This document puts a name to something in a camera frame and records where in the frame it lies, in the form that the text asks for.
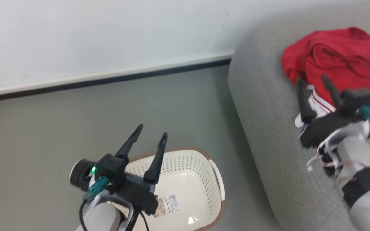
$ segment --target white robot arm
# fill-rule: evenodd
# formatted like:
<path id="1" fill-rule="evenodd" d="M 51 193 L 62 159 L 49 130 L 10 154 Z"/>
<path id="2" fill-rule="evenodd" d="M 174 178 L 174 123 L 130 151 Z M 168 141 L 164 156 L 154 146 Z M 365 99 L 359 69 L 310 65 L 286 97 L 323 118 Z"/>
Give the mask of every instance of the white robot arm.
<path id="1" fill-rule="evenodd" d="M 306 148 L 317 147 L 314 159 L 334 180 L 354 226 L 370 231 L 370 146 L 366 142 L 370 137 L 370 92 L 358 89 L 339 94 L 326 76 L 323 81 L 337 110 L 316 118 L 307 104 L 301 79 L 298 99 L 306 126 L 300 140 Z"/>
<path id="2" fill-rule="evenodd" d="M 138 177 L 125 173 L 125 167 L 129 161 L 128 153 L 141 130 L 142 124 L 115 155 L 107 154 L 98 162 L 82 159 L 72 168 L 71 184 L 87 192 L 79 209 L 81 225 L 77 231 L 132 231 L 139 215 L 148 229 L 143 212 L 153 215 L 158 207 L 154 192 L 168 134 L 163 134 L 148 171 Z M 128 215 L 125 217 L 109 202 L 127 208 Z"/>

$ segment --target white stripe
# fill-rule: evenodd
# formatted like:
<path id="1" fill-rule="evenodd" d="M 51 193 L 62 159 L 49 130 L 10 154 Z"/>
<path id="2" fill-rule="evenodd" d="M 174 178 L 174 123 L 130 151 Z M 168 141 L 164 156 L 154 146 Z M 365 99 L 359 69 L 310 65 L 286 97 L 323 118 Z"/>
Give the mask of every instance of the white stripe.
<path id="1" fill-rule="evenodd" d="M 320 103 L 318 103 L 312 96 L 308 98 L 309 105 L 311 108 L 317 113 L 317 117 L 323 117 L 326 114 L 329 114 L 330 111 L 328 111 L 325 107 L 321 106 Z M 298 116 L 295 118 L 295 125 L 297 127 L 302 127 L 304 123 L 301 119 L 301 113 L 298 114 Z"/>
<path id="2" fill-rule="evenodd" d="M 335 107 L 334 106 L 332 106 L 331 104 L 329 104 L 327 101 L 325 101 L 323 98 L 320 98 L 318 95 L 317 95 L 317 93 L 316 93 L 316 91 L 314 90 L 313 92 L 313 95 L 314 95 L 314 97 L 322 104 L 322 105 L 324 105 L 325 107 L 327 107 L 329 110 L 331 110 L 331 111 L 335 111 L 336 109 L 335 109 Z"/>

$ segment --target floor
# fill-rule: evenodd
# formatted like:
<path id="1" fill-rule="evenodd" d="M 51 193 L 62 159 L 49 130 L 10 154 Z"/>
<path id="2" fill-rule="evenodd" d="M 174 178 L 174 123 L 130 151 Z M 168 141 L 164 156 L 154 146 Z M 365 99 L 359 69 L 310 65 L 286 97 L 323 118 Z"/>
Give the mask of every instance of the floor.
<path id="1" fill-rule="evenodd" d="M 227 84 L 228 66 L 0 101 L 0 231 L 75 230 L 82 192 L 69 171 L 115 153 L 197 146 L 216 162 L 226 209 L 212 231 L 282 230 L 270 210 Z"/>

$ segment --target laundry basket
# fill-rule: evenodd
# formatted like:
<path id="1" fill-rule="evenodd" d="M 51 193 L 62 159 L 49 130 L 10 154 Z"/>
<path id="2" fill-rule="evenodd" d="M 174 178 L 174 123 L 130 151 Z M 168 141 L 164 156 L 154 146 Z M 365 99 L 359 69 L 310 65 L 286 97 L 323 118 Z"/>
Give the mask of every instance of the laundry basket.
<path id="1" fill-rule="evenodd" d="M 125 171 L 144 176 L 155 154 L 132 158 Z M 155 215 L 145 215 L 151 231 L 203 231 L 215 226 L 225 209 L 221 174 L 210 156 L 201 149 L 186 147 L 167 150 L 155 195 Z M 128 209 L 115 205 L 124 213 Z M 146 231 L 138 218 L 134 231 Z"/>

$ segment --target red clothing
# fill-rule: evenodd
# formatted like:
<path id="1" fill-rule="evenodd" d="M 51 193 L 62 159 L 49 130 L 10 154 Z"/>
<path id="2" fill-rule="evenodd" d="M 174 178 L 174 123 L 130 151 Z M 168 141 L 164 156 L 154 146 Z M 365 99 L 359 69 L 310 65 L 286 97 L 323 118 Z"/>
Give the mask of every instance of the red clothing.
<path id="1" fill-rule="evenodd" d="M 281 64 L 291 81 L 305 74 L 316 93 L 333 105 L 323 73 L 340 92 L 370 89 L 370 35 L 359 28 L 316 31 L 286 48 Z"/>

